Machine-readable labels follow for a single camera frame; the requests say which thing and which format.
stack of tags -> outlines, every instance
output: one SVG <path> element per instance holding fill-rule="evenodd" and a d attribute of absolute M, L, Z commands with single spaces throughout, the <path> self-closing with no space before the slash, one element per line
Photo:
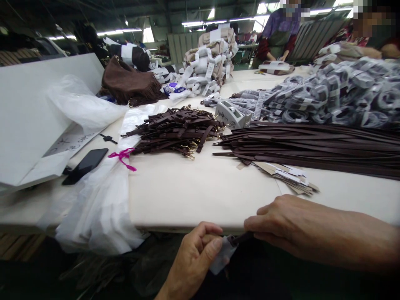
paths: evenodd
<path fill-rule="evenodd" d="M 276 163 L 253 162 L 259 170 L 270 174 L 275 179 L 280 179 L 288 185 L 297 195 L 306 194 L 312 196 L 314 192 L 319 192 L 319 188 L 308 182 L 307 174 L 304 170 L 288 165 Z"/>

white plastic bag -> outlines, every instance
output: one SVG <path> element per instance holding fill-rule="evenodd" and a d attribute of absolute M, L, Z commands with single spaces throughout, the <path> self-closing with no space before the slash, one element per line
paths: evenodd
<path fill-rule="evenodd" d="M 149 115 L 164 111 L 163 105 L 158 109 L 154 105 L 131 109 L 125 114 L 120 133 L 125 134 Z M 137 135 L 120 138 L 117 152 L 134 147 L 139 141 Z M 117 157 L 104 159 L 55 201 L 37 225 L 46 231 L 48 225 L 55 223 L 54 218 L 63 214 L 56 239 L 68 253 L 90 250 L 118 255 L 137 248 L 147 236 L 129 218 L 129 172 Z"/>
<path fill-rule="evenodd" d="M 66 75 L 48 91 L 51 101 L 83 132 L 96 132 L 122 117 L 127 106 L 115 105 L 97 98 L 86 84 L 74 75 Z"/>

apron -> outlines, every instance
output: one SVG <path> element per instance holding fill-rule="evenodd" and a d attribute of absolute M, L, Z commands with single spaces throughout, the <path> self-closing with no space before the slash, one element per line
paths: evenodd
<path fill-rule="evenodd" d="M 290 28 L 290 30 L 286 32 L 276 30 L 268 39 L 268 47 L 272 56 L 275 57 L 275 59 L 278 59 L 283 55 L 285 51 L 285 46 L 290 38 L 291 33 L 292 28 Z M 254 57 L 251 67 L 252 69 L 258 69 L 259 65 L 261 65 L 262 63 L 263 61 L 261 59 Z"/>

leather fringe bag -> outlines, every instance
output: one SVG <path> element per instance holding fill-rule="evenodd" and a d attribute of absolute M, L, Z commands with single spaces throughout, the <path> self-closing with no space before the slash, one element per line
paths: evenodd
<path fill-rule="evenodd" d="M 105 67 L 102 87 L 102 95 L 112 95 L 119 105 L 129 104 L 130 107 L 167 98 L 152 72 L 138 72 L 116 56 Z"/>

brown leather strap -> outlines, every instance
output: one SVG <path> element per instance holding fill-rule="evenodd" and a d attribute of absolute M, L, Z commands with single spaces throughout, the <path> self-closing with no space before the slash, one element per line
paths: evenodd
<path fill-rule="evenodd" d="M 208 137 L 218 137 L 217 131 L 224 126 L 210 112 L 183 107 L 149 116 L 135 130 L 122 136 L 141 135 L 142 141 L 133 155 L 170 149 L 191 156 L 196 147 L 198 153 L 201 151 Z"/>
<path fill-rule="evenodd" d="M 339 125 L 251 122 L 215 145 L 222 156 L 400 180 L 400 132 Z"/>

